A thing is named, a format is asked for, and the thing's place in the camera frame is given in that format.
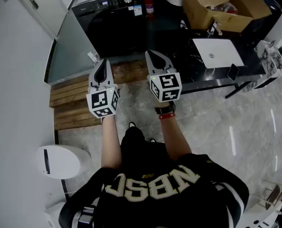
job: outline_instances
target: marble floor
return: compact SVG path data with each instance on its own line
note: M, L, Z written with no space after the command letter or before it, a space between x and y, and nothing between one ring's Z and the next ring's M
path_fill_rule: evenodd
M117 127L120 141L130 121L146 138L163 141L154 112L153 95L146 81L120 85ZM282 183L282 77L263 89L225 95L234 87L182 95L176 118L192 152L210 158L241 178L251 194L263 191L263 180ZM87 149L92 166L66 180L68 191L82 187L100 168L102 127L59 131L60 144Z

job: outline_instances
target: table leg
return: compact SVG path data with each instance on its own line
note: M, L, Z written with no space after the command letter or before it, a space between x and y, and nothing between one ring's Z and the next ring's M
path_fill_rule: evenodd
M246 81L244 82L242 85L240 85L239 87L237 87L235 90L233 90L231 93L229 93L228 95L226 95L226 99L230 98L231 96L235 95L236 93L238 93L240 90L242 90L244 87L246 87L248 85L248 83L250 83L250 81Z

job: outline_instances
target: white toilet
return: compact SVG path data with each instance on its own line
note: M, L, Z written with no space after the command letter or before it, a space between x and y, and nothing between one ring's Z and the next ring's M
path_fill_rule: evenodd
M44 175L68 179L90 168L90 154L80 148L66 145L48 145L37 151L38 168Z

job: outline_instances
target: door handle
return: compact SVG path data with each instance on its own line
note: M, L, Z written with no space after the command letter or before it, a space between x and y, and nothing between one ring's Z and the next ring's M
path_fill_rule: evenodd
M38 4L36 3L36 0L30 0L32 5L35 7L35 9L38 9Z

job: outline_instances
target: wooden bench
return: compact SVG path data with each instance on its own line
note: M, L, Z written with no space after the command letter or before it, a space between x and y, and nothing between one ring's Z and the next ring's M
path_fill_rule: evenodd
M115 64L112 71L118 85L145 80L148 75L145 60ZM49 106L54 108L55 130L101 124L88 109L88 77L84 75L51 87Z

